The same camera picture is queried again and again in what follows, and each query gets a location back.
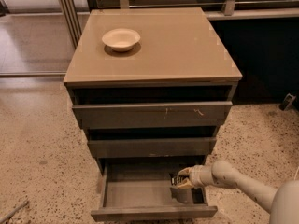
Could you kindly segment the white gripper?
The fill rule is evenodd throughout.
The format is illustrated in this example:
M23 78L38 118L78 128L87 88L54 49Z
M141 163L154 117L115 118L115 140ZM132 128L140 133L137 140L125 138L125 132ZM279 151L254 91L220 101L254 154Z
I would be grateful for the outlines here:
M178 172L178 175L189 176L177 183L178 189L193 189L194 187L205 187L213 183L213 176L210 166L195 165L187 167Z

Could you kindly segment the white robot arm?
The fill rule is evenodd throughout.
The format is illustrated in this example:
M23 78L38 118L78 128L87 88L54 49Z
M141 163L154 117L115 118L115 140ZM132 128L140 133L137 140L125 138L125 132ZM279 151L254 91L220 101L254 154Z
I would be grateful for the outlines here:
M269 224L299 224L299 181L291 180L275 189L241 174L227 161L194 165L180 170L171 183L179 189L214 186L239 189L269 215Z

